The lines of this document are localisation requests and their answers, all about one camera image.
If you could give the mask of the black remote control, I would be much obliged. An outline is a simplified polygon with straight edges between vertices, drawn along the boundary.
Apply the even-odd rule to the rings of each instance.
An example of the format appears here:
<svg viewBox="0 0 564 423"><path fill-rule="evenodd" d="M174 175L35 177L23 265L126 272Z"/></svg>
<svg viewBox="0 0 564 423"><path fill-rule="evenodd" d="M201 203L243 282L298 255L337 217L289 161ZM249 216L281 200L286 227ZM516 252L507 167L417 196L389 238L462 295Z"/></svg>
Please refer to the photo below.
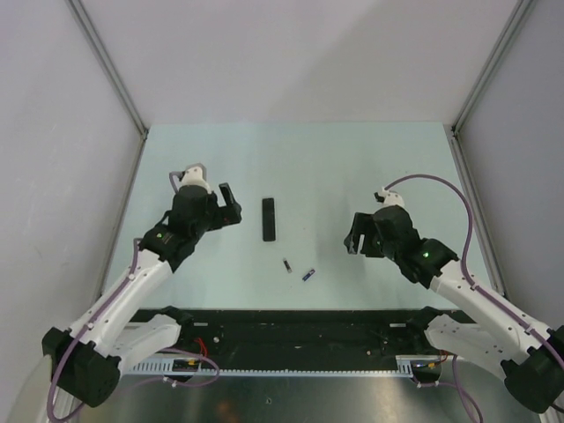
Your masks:
<svg viewBox="0 0 564 423"><path fill-rule="evenodd" d="M276 240L275 200L273 197L266 197L262 200L262 228L264 242Z"/></svg>

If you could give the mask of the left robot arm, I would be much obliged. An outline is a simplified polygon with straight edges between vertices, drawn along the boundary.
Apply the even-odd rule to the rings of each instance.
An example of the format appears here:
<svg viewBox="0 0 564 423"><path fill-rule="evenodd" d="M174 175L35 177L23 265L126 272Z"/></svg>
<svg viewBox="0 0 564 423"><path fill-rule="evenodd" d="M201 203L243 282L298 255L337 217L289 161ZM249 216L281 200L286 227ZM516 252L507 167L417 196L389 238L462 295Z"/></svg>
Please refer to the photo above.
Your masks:
<svg viewBox="0 0 564 423"><path fill-rule="evenodd" d="M185 182L170 210L142 238L135 239L131 264L68 329L51 328L41 341L52 362L48 409L60 388L82 404L97 407L114 392L122 373L171 347L182 353L195 341L194 330L167 307L129 335L123 333L145 298L171 278L202 237L241 223L241 205L230 186L213 192L203 180Z"/></svg>

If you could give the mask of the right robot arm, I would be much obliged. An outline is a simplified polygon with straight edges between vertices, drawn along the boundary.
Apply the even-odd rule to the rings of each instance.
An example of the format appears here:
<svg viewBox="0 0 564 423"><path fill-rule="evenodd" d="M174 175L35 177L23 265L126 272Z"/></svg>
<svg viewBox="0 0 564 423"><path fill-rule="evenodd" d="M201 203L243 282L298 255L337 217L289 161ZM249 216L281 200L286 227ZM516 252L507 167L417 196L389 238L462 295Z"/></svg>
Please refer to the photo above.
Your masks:
<svg viewBox="0 0 564 423"><path fill-rule="evenodd" d="M461 356L503 381L510 395L537 414L563 392L563 329L524 313L491 288L474 281L461 259L442 242L422 238L399 205L355 213L344 240L347 252L390 260L413 284L452 302L473 323L465 326L441 312L406 332L416 353L433 347Z"/></svg>

